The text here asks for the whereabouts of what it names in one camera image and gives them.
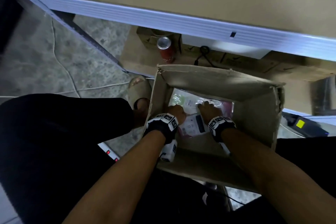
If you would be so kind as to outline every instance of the metal leg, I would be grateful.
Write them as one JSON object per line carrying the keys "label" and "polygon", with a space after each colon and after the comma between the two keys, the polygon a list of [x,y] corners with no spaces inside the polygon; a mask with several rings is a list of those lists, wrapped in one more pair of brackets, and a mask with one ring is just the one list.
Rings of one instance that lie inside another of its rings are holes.
{"label": "metal leg", "polygon": [[49,14],[52,18],[57,20],[61,25],[66,27],[68,30],[72,31],[77,37],[86,42],[90,47],[95,48],[101,54],[109,58],[118,68],[122,71],[127,72],[124,68],[121,67],[119,61],[109,53],[104,47],[102,47],[97,41],[95,41],[91,36],[89,36],[84,30],[82,30],[76,23],[66,15],[66,13],[55,12],[50,10],[44,3],[40,0],[30,0],[33,4],[40,7],[44,12]]}

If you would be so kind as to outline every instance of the beige sandal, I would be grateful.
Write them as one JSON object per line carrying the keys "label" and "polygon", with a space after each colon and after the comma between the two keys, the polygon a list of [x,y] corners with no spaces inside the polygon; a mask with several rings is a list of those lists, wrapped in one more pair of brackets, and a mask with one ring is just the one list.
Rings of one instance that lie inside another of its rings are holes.
{"label": "beige sandal", "polygon": [[[142,79],[142,81],[138,82],[136,85],[131,86],[132,83],[138,78]],[[150,100],[151,95],[152,95],[152,89],[145,77],[138,75],[129,82],[128,85],[129,104],[133,109],[137,109],[137,101],[139,99],[147,98]]]}

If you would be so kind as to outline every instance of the black pants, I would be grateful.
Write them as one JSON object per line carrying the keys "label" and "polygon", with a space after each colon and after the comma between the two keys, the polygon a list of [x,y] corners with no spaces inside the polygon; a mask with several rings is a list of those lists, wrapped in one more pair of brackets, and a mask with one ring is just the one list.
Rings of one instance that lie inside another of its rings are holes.
{"label": "black pants", "polygon": [[[97,145],[134,126],[124,99],[77,99],[32,94],[0,106],[0,182],[25,224],[61,223],[81,197],[115,162]],[[330,170],[335,140],[282,139],[277,152],[296,163],[335,196]],[[212,195],[197,182],[154,170],[133,215],[134,223],[283,223],[259,198],[224,215],[204,205]]]}

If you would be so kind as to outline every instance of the red can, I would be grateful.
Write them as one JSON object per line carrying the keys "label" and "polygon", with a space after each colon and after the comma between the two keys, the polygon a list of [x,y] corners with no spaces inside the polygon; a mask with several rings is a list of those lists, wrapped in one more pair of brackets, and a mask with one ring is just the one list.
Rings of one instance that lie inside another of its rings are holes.
{"label": "red can", "polygon": [[157,41],[157,47],[159,48],[161,57],[166,63],[170,64],[174,62],[176,50],[168,37],[160,37]]}

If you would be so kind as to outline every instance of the plastic package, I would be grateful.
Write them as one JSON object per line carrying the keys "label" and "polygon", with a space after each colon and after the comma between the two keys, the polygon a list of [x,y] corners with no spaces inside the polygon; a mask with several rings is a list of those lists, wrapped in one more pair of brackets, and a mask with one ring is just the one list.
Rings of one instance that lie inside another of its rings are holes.
{"label": "plastic package", "polygon": [[197,107],[198,104],[202,104],[205,101],[220,108],[223,116],[232,118],[233,102],[201,98],[184,90],[174,89],[169,105],[180,105],[187,114],[185,122],[178,129],[182,138],[195,137],[209,132],[209,128],[204,123]]}

